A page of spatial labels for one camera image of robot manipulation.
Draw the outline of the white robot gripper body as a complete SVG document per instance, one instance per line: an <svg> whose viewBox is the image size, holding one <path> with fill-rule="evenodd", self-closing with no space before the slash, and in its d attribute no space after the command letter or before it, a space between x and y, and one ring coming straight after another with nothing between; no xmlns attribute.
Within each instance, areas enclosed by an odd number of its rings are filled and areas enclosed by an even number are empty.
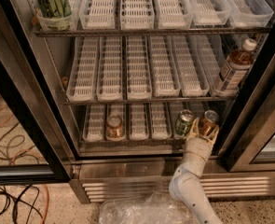
<svg viewBox="0 0 275 224"><path fill-rule="evenodd" d="M194 175L202 175L205 164L212 154L212 149L213 146L201 138L188 139L183 151L183 170Z"/></svg>

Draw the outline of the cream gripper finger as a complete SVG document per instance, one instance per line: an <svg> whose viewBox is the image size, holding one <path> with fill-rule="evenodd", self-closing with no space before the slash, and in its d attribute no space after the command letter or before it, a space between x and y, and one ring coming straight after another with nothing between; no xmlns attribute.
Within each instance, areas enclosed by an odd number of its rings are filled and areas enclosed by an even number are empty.
<svg viewBox="0 0 275 224"><path fill-rule="evenodd" d="M211 131L210 134L208 134L205 138L205 140L210 144L210 145L213 145L217 139L217 136L218 136L218 133L219 133L219 126L216 125L213 130Z"/></svg>
<svg viewBox="0 0 275 224"><path fill-rule="evenodd" d="M186 137L187 140L191 138L195 138L199 136L199 118L195 118L193 120L192 126L190 128L190 131Z"/></svg>

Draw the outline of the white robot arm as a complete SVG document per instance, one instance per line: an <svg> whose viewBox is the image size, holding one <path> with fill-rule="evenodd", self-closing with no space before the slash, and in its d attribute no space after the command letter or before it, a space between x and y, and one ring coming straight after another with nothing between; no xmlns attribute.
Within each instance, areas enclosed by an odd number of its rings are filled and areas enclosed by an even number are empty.
<svg viewBox="0 0 275 224"><path fill-rule="evenodd" d="M183 202L195 215L199 224L223 224L208 200L200 178L209 160L219 133L215 126L210 134L199 133L199 119L195 118L183 147L183 157L169 185L169 193Z"/></svg>

